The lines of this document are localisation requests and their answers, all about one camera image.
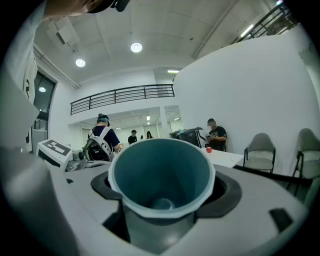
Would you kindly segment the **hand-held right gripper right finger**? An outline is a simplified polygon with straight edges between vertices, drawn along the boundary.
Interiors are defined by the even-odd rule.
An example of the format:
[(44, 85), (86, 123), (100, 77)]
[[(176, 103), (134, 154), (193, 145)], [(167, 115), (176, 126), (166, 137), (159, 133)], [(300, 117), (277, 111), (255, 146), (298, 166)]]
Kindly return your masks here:
[[(221, 218), (199, 219), (162, 256), (271, 256), (301, 227), (308, 209), (285, 188), (266, 177), (218, 167), (242, 190), (238, 205)], [(293, 220), (279, 232), (269, 211), (285, 209)]]

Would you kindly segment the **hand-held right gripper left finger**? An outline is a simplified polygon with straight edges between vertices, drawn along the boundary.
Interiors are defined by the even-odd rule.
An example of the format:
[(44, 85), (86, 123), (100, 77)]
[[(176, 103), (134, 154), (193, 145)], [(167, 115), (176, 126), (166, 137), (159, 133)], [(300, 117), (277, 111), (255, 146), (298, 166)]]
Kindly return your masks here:
[(96, 193), (91, 181), (107, 171), (107, 166), (64, 172), (51, 167), (57, 200), (69, 223), (81, 256), (156, 256), (117, 237), (103, 226), (119, 203)]

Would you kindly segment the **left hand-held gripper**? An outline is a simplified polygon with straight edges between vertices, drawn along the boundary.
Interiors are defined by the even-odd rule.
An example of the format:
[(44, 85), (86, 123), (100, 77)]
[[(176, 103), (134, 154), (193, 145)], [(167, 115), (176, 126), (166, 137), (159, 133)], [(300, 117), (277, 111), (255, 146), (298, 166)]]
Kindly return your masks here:
[(37, 144), (36, 156), (63, 172), (73, 172), (86, 168), (109, 166), (109, 161), (88, 161), (81, 150), (73, 150), (71, 147), (60, 144), (52, 139), (41, 141)]

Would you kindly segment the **teal cup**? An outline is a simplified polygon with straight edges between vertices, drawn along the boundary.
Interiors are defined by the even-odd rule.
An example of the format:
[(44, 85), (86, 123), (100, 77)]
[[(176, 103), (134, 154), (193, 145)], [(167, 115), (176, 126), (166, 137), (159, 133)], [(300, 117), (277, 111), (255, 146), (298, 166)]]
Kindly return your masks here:
[(161, 254), (195, 225), (211, 196), (216, 171), (199, 147), (177, 139), (150, 139), (124, 149), (108, 182), (121, 194), (130, 242)]

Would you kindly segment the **grey chair with black legs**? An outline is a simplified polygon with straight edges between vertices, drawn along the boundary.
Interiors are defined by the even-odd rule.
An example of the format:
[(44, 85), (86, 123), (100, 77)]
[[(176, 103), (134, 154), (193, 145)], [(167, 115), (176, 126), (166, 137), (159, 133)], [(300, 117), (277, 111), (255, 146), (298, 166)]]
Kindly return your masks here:
[(244, 149), (243, 167), (273, 173), (276, 159), (276, 147), (266, 133), (256, 134)]
[(320, 139), (309, 128), (298, 133), (293, 178), (314, 180), (320, 177)]

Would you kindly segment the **black balcony railing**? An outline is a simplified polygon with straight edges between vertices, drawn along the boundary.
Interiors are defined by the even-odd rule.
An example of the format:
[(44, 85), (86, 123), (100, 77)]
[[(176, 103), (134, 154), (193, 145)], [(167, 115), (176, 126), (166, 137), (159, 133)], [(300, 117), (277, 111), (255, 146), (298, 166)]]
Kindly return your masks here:
[(70, 115), (99, 107), (138, 100), (170, 98), (175, 96), (173, 84), (129, 86), (96, 93), (70, 103)]

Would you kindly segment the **large black bin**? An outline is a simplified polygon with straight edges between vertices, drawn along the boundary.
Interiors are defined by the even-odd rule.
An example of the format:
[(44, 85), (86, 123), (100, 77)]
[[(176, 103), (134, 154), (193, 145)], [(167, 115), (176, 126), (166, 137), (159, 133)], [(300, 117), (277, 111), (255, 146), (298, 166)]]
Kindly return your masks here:
[(202, 144), (200, 141), (200, 131), (203, 130), (201, 127), (184, 129), (179, 131), (178, 138), (182, 141), (193, 144), (194, 146), (201, 148)]

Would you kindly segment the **dark window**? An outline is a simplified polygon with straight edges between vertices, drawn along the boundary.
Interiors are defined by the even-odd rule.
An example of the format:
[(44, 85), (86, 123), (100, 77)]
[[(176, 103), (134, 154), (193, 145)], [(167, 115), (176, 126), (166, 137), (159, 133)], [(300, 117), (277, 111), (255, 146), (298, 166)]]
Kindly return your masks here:
[(41, 112), (49, 113), (56, 83), (41, 72), (34, 79), (35, 97), (33, 104)]

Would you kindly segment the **black stair railing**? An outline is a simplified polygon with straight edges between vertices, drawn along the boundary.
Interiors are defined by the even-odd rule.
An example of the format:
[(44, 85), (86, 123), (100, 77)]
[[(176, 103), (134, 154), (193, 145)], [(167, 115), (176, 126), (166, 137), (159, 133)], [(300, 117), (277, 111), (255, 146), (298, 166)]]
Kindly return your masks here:
[(234, 39), (230, 44), (260, 38), (264, 36), (281, 35), (296, 27), (300, 22), (284, 2), (279, 3), (268, 12), (255, 25), (248, 27), (240, 37)]

